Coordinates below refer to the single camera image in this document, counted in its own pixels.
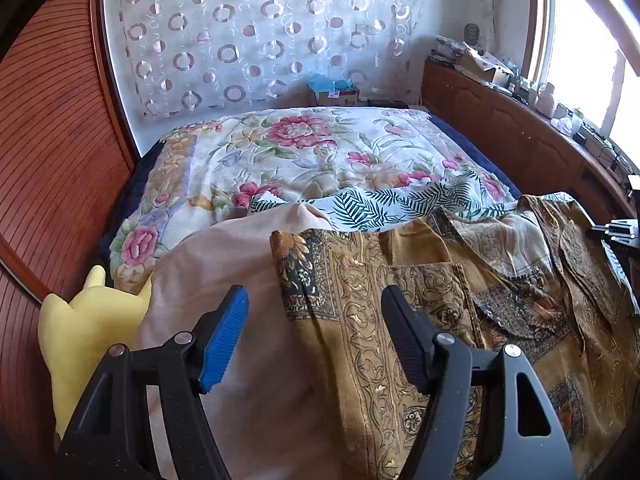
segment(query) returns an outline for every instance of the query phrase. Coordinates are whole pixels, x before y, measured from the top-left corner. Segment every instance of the white container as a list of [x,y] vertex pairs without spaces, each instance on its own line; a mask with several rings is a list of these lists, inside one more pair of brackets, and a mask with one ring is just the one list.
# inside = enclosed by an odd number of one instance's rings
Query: white container
[[556,89],[551,83],[544,83],[540,92],[538,93],[538,102],[536,103],[536,110],[543,114],[545,117],[551,119],[556,111],[556,96],[554,90]]
[[571,119],[571,133],[572,135],[575,132],[578,132],[580,130],[580,126],[582,126],[582,118],[583,115],[580,112],[580,110],[574,110],[574,116]]

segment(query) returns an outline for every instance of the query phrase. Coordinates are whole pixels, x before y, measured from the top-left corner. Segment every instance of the blue plastic bag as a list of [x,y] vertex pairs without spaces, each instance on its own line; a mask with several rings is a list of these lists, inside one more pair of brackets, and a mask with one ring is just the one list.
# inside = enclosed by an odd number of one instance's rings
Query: blue plastic bag
[[346,79],[335,80],[320,74],[311,74],[306,79],[306,85],[314,91],[316,99],[319,99],[320,92],[357,90],[351,81]]

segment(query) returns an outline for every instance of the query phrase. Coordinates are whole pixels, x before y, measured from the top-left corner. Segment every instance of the jar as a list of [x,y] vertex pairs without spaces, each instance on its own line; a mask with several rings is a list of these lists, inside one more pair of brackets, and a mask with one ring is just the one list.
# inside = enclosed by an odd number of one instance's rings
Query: jar
[[554,90],[556,89],[551,83],[544,83],[538,94],[538,102],[536,103],[536,110],[543,114],[545,117],[551,119],[556,111],[556,96]]

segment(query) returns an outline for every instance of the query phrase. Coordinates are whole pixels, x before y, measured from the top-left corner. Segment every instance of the brown paisley fabric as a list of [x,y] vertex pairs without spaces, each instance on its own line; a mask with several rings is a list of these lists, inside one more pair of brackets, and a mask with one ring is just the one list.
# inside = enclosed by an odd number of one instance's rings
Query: brown paisley fabric
[[[387,284],[470,346],[482,344],[461,266],[450,262],[393,267],[373,234],[274,232],[271,247],[287,317],[325,400],[345,478],[398,476],[428,398],[408,383],[380,313]],[[470,399],[458,468],[468,471],[480,413]]]
[[[579,475],[624,428],[638,386],[638,322],[602,247],[571,203],[523,196],[500,219],[446,212],[382,234],[271,237],[284,307],[322,390],[344,478],[395,478],[427,399],[402,373],[380,315],[398,285],[470,346],[519,345],[556,408]],[[469,474],[480,396],[470,399],[456,477]]]

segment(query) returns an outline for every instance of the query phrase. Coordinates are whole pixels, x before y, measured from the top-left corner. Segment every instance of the yellow plush toy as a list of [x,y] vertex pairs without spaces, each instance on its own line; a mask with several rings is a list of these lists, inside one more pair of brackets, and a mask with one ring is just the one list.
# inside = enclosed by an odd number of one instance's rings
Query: yellow plush toy
[[60,438],[104,353],[116,343],[132,345],[149,306],[151,277],[137,296],[104,286],[104,278],[104,269],[95,266],[71,303],[55,294],[42,303],[38,340],[51,373]]

